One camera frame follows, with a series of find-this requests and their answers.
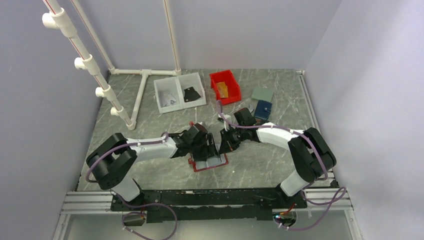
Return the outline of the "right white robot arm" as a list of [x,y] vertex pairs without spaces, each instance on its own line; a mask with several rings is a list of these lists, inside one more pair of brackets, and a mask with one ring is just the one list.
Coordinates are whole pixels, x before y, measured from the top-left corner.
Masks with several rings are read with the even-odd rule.
[[219,152],[235,151],[243,141],[271,144],[290,152],[294,171],[276,187],[276,203],[287,208],[295,195],[316,181],[326,180],[328,171],[337,160],[323,136],[314,127],[306,130],[290,129],[271,122],[259,122],[247,108],[234,113],[237,123],[224,119],[226,126],[220,131]]

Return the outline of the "blue card holder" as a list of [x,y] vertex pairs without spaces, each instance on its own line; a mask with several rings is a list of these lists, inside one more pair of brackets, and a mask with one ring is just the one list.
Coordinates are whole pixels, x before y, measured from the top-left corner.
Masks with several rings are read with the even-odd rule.
[[272,103],[265,100],[259,100],[253,116],[257,119],[267,121],[271,115]]

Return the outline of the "white divided tray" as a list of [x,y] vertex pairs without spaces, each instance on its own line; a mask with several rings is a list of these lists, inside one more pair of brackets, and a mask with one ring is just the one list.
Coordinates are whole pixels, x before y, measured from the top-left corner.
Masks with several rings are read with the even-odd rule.
[[[201,77],[197,72],[154,80],[153,84],[158,110],[161,114],[195,108],[207,103],[205,89],[203,87]],[[194,87],[194,89],[200,94],[201,98],[195,101],[185,102],[184,89],[189,87]],[[166,90],[172,92],[173,96],[177,99],[177,103],[172,106],[161,107],[159,93]]]

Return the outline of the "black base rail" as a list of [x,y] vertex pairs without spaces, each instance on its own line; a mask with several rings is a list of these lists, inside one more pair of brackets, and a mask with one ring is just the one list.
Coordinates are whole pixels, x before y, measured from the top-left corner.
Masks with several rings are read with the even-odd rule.
[[256,219],[267,221],[279,210],[305,209],[306,201],[295,194],[283,197],[273,187],[229,189],[143,190],[125,205],[113,196],[112,212],[140,212],[147,223],[165,221]]

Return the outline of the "white pvc pipe frame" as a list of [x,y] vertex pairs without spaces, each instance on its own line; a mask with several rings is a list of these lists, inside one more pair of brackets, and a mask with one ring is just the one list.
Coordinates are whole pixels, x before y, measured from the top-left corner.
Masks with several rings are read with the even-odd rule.
[[91,37],[94,45],[99,51],[102,59],[105,61],[108,71],[112,75],[140,75],[141,82],[138,88],[137,96],[134,102],[132,114],[129,115],[123,105],[119,102],[117,95],[113,88],[107,83],[106,78],[102,75],[100,66],[96,62],[92,54],[90,54],[87,47],[78,35],[78,31],[67,14],[66,10],[61,7],[56,0],[43,0],[43,3],[48,9],[47,13],[42,15],[42,23],[47,29],[59,30],[63,36],[69,40],[73,48],[76,50],[78,57],[74,60],[74,67],[80,70],[86,70],[94,78],[98,87],[95,90],[95,95],[98,98],[107,99],[111,104],[110,114],[112,116],[120,117],[126,127],[132,131],[137,124],[137,117],[144,94],[147,79],[150,76],[180,76],[182,69],[179,60],[179,53],[177,49],[176,36],[174,31],[174,24],[171,14],[171,6],[168,0],[164,0],[163,10],[166,17],[167,29],[171,41],[171,49],[173,60],[175,64],[174,70],[155,70],[155,69],[119,69],[115,68],[111,59],[109,58],[104,46],[102,45],[98,35],[96,34],[92,24],[90,23],[87,15],[85,14],[81,4],[77,0],[72,0],[71,5],[77,12],[77,15],[82,20],[89,36]]

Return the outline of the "cards in white tray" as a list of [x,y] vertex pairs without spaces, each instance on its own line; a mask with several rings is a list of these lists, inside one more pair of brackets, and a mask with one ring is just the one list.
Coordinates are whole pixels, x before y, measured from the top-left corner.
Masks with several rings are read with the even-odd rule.
[[173,106],[177,103],[177,99],[170,90],[164,90],[159,93],[159,101],[162,108]]

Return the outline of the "orange card in bin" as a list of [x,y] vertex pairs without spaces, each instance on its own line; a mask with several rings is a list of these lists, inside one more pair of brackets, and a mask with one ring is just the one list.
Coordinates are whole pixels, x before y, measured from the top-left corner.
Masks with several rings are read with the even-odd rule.
[[229,97],[228,86],[225,82],[217,82],[216,87],[218,89],[218,93],[221,99]]

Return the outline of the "red handled adjustable wrench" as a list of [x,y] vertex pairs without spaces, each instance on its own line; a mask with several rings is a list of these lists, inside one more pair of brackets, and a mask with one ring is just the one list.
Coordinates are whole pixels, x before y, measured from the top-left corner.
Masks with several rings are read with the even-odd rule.
[[250,113],[253,113],[253,111],[255,110],[255,107],[252,104],[249,104],[247,109]]

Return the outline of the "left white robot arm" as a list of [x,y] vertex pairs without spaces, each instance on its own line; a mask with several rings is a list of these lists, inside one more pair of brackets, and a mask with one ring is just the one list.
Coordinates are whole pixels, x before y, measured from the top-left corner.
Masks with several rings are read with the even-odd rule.
[[131,210],[144,203],[144,194],[128,172],[135,163],[153,159],[189,156],[194,171],[202,171],[227,163],[219,153],[212,133],[200,123],[179,133],[163,132],[158,138],[132,139],[118,132],[111,135],[86,159],[86,181],[97,183],[124,199]]

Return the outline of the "red card holder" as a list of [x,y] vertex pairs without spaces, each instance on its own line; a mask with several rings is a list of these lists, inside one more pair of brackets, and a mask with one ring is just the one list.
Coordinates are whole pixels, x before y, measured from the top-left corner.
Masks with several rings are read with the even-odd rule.
[[213,156],[206,161],[194,161],[192,157],[188,159],[188,164],[192,166],[194,172],[205,171],[227,165],[229,163],[226,154]]

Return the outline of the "red plastic bin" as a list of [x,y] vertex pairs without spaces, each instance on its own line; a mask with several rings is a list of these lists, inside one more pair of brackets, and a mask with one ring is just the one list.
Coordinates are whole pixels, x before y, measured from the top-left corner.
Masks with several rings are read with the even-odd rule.
[[210,87],[215,93],[216,100],[223,106],[239,102],[242,99],[241,89],[231,70],[211,73]]

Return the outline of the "green card holder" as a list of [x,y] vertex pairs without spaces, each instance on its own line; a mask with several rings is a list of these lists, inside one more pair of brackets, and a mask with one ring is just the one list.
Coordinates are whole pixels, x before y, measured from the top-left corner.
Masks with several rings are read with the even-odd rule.
[[271,102],[273,95],[274,95],[274,90],[272,89],[268,89],[268,88],[263,88],[263,87],[259,87],[256,86],[253,89],[252,95],[251,95],[251,99],[252,100],[257,100],[257,101],[266,101],[266,102]]

